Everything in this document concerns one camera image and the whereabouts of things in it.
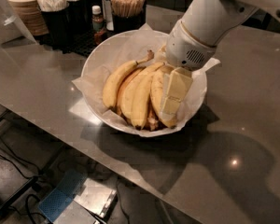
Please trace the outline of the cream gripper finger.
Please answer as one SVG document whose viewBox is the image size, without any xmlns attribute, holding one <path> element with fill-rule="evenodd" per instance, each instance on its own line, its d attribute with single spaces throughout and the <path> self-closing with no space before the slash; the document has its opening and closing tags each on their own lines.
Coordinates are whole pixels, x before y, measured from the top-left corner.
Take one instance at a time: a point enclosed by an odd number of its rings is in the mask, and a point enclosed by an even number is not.
<svg viewBox="0 0 280 224">
<path fill-rule="evenodd" d="M 155 62 L 167 63 L 166 46 L 162 45 L 154 55 Z"/>
<path fill-rule="evenodd" d="M 161 114 L 163 116 L 173 116 L 177 113 L 192 82 L 192 73 L 183 67 L 177 67 L 165 76 L 161 100 Z"/>
</svg>

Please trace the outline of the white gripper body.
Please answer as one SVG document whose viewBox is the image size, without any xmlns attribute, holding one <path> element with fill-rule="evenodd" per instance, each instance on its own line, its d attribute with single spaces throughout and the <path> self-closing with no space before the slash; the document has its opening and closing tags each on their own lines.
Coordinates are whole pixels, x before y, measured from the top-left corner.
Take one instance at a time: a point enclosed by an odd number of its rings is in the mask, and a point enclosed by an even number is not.
<svg viewBox="0 0 280 224">
<path fill-rule="evenodd" d="M 216 49 L 196 40 L 182 20 L 178 20 L 166 40 L 166 59 L 172 66 L 199 70 L 215 54 Z"/>
</svg>

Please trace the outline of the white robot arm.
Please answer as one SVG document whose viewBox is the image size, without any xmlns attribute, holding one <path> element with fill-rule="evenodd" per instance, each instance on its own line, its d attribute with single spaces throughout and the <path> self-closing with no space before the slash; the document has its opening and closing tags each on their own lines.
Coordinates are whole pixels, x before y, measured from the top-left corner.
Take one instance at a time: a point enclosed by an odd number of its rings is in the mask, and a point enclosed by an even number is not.
<svg viewBox="0 0 280 224">
<path fill-rule="evenodd" d="M 280 22 L 280 0 L 193 0 L 167 38 L 168 64 L 190 71 L 201 69 L 223 37 L 258 9 Z"/>
</svg>

